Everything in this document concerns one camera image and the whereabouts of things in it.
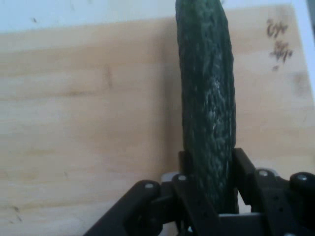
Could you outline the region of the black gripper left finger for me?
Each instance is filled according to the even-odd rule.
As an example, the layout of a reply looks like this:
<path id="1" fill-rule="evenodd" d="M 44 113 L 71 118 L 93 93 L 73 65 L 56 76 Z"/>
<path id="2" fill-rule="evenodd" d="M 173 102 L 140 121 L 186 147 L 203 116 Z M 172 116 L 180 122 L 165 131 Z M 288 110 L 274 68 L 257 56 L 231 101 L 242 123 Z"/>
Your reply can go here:
<path id="1" fill-rule="evenodd" d="M 179 236 L 218 236 L 219 216 L 195 185 L 189 153 L 178 158 L 180 172 L 171 180 L 138 181 L 85 235 L 158 236 L 173 222 Z"/>

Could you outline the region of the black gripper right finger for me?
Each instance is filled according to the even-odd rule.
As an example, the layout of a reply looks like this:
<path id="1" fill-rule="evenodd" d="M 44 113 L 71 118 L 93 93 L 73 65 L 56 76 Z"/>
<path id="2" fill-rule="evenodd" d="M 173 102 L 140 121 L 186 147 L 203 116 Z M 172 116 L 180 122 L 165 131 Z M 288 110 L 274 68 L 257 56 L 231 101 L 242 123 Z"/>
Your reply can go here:
<path id="1" fill-rule="evenodd" d="M 315 234 L 315 176 L 297 172 L 288 180 L 256 168 L 241 148 L 233 150 L 234 181 L 252 212 L 260 213 L 268 236 Z"/>

